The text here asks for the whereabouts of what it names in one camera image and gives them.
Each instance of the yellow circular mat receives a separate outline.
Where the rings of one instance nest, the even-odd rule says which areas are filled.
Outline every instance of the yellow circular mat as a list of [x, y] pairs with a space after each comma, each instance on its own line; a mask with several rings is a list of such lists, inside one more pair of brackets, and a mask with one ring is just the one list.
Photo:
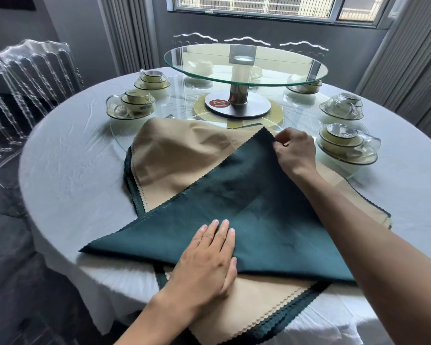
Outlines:
[[270, 112], [258, 119], [249, 119], [249, 120], [228, 119], [226, 117], [213, 114], [212, 111], [206, 107], [204, 103], [204, 99], [206, 98], [206, 96], [207, 94], [204, 94], [196, 100], [195, 104], [193, 105], [193, 110], [192, 110], [193, 115], [205, 121], [219, 122], [219, 123], [226, 124], [227, 128], [229, 129], [250, 126], [257, 123], [261, 123], [265, 127], [274, 127], [279, 125], [279, 123], [281, 123], [281, 121], [284, 118], [282, 106], [280, 106], [278, 103], [274, 102], [273, 100], [269, 99], [272, 105]]

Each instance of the white tablecloth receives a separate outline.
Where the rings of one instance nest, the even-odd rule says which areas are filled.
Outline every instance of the white tablecloth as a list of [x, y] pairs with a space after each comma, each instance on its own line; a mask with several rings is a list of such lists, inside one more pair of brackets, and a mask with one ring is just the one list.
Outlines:
[[[105, 113], [106, 97], [124, 92], [136, 79], [133, 74], [100, 83], [59, 105], [33, 130], [19, 169], [37, 250], [78, 288], [103, 333], [158, 291], [147, 264], [78, 253], [136, 218], [123, 186], [125, 152], [113, 139]], [[321, 92], [332, 96], [340, 90], [324, 85]], [[287, 104], [282, 93], [278, 102]], [[392, 214], [395, 233], [431, 257], [431, 140], [385, 108], [363, 103], [363, 121], [382, 147], [378, 162], [351, 183]], [[167, 110], [173, 113], [173, 104]], [[332, 286], [269, 342], [291, 341], [370, 345], [384, 344], [388, 337], [357, 288]]]

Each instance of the beige napkin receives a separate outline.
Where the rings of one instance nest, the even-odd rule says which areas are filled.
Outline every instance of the beige napkin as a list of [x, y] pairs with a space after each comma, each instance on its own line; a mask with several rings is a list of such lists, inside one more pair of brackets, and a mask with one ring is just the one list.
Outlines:
[[[145, 211], [166, 202], [215, 168], [260, 128], [230, 130], [193, 120], [147, 121], [131, 148], [131, 167]], [[318, 164], [318, 171], [377, 222], [391, 224], [387, 214], [364, 200], [340, 175], [322, 164]], [[313, 284], [288, 278], [239, 276], [230, 296], [190, 325], [190, 331], [202, 345], [220, 344], [253, 328]]]

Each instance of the gray wall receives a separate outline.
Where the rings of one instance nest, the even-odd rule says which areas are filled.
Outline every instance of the gray wall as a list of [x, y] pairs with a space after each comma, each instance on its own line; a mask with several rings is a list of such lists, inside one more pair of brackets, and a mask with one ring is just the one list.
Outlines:
[[0, 51], [22, 40], [58, 41], [43, 0], [34, 0], [37, 11], [0, 9]]
[[117, 77], [98, 0], [44, 0], [59, 39], [70, 45], [85, 86]]
[[307, 40], [329, 48], [323, 59], [329, 68], [325, 82], [349, 91], [356, 89], [386, 34], [386, 30], [367, 28], [168, 12], [166, 0], [153, 0], [153, 8], [161, 60], [173, 47], [172, 36], [182, 33], [199, 32], [219, 42], [251, 36], [272, 46]]

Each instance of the hand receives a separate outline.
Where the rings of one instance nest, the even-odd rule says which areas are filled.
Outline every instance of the hand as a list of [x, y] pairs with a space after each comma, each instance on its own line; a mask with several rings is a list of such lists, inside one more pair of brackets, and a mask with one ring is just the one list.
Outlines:
[[224, 220], [203, 225], [193, 237], [161, 291], [191, 323], [211, 301], [227, 296], [237, 276], [235, 230]]
[[273, 147], [278, 162], [290, 179], [296, 181], [301, 175], [317, 173], [316, 147], [311, 136], [294, 128], [286, 128], [276, 134], [275, 139]]

